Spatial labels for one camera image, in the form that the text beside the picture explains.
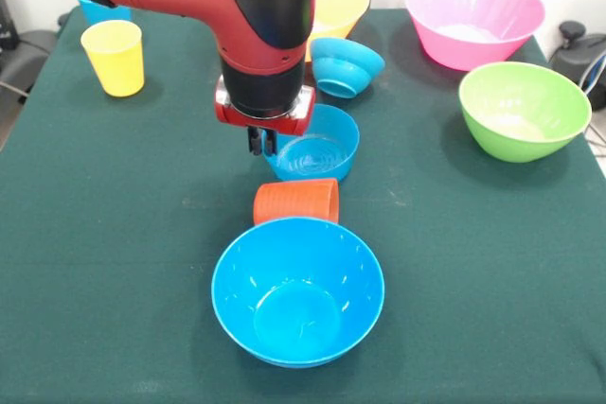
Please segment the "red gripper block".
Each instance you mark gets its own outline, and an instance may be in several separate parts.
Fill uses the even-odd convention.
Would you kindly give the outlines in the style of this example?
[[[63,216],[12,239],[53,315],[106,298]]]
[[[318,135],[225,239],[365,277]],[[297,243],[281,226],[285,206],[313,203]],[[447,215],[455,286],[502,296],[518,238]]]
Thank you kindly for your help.
[[[262,137],[258,128],[263,130],[263,152],[266,156],[274,156],[277,151],[277,135],[302,135],[308,129],[312,120],[315,103],[315,90],[303,85],[294,99],[293,107],[284,115],[260,118],[238,111],[231,102],[223,75],[220,75],[215,89],[214,108],[220,122],[238,127],[247,127],[249,151],[259,156],[262,154]]]

